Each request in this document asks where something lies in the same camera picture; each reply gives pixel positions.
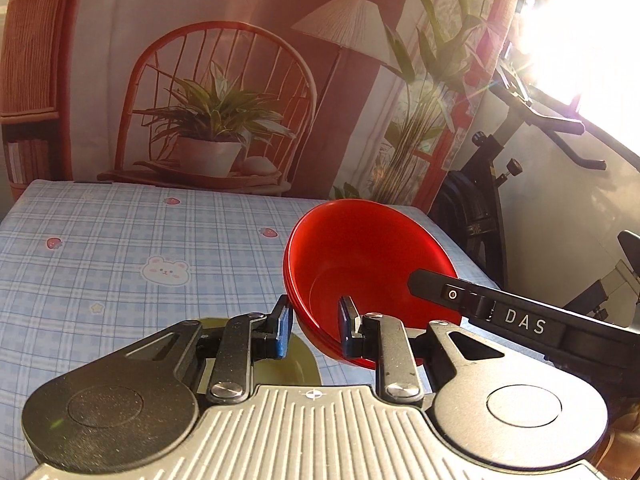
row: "floor lamp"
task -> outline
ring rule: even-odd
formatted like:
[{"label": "floor lamp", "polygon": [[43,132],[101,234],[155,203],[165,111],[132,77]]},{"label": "floor lamp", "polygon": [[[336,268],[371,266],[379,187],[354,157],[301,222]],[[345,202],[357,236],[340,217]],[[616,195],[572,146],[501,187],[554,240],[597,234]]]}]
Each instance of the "floor lamp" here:
[{"label": "floor lamp", "polygon": [[[313,129],[345,48],[377,59],[383,64],[395,65],[395,62],[392,61],[393,56],[386,38],[385,24],[380,16],[380,10],[370,0],[331,0],[313,10],[291,28],[338,45],[334,62],[329,69],[329,75],[318,94],[316,113],[309,126],[309,133]],[[302,158],[302,152],[308,138],[309,135],[306,136],[300,147],[298,160],[295,162],[294,171],[290,176],[295,175],[298,169],[298,163]]]}]

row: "knob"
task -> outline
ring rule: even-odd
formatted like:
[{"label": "knob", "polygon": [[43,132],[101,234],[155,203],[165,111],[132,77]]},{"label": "knob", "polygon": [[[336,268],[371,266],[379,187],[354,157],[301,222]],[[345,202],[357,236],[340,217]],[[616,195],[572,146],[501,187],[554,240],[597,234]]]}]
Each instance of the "knob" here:
[{"label": "knob", "polygon": [[522,173],[522,166],[515,158],[512,158],[507,162],[507,171],[511,176],[516,176]]},{"label": "knob", "polygon": [[486,140],[486,135],[484,132],[476,132],[471,137],[471,142],[474,143],[478,148],[482,145],[482,143]]}]

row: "white wall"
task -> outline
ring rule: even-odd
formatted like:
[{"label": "white wall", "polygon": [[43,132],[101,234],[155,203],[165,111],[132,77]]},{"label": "white wall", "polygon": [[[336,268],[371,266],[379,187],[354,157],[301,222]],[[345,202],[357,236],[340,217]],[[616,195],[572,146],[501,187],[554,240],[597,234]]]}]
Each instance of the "white wall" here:
[{"label": "white wall", "polygon": [[[541,105],[536,108],[554,114]],[[469,133],[493,133],[506,113],[507,106],[486,92]],[[561,135],[580,156],[606,160],[607,170],[578,167],[526,124],[495,161],[498,173],[512,157],[524,168],[500,188],[510,289],[559,306],[624,259],[616,238],[620,231],[640,233],[640,173],[588,132]],[[451,169],[461,168],[474,150],[469,135]],[[629,286],[620,288],[605,305],[607,320],[627,326],[636,300]]]}]

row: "mattress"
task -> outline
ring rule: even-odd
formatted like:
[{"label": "mattress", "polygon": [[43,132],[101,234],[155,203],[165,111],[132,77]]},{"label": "mattress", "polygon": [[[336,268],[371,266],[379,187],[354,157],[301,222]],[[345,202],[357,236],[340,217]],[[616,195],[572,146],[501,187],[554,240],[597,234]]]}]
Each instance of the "mattress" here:
[{"label": "mattress", "polygon": [[[33,182],[0,225],[0,478],[35,466],[20,411],[41,384],[183,319],[270,311],[290,231],[320,202]],[[396,209],[460,278],[495,286],[424,213]],[[312,350],[324,384],[373,382]]]}]

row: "exercise bike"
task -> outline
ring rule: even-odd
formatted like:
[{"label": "exercise bike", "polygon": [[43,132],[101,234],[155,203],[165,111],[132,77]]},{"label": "exercise bike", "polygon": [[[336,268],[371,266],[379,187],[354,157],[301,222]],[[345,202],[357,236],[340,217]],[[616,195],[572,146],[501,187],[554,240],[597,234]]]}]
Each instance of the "exercise bike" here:
[{"label": "exercise bike", "polygon": [[507,117],[493,135],[476,132],[472,142],[478,147],[459,171],[449,171],[434,200],[429,216],[482,270],[500,286],[508,289],[504,225],[499,188],[509,176],[522,173],[512,158],[507,171],[496,176],[494,160],[524,123],[537,126],[571,160],[583,168],[605,170],[604,160],[581,158],[562,140],[558,132],[581,135],[579,120],[548,117],[535,111],[518,75],[503,60],[498,62],[490,90],[509,105]]}]

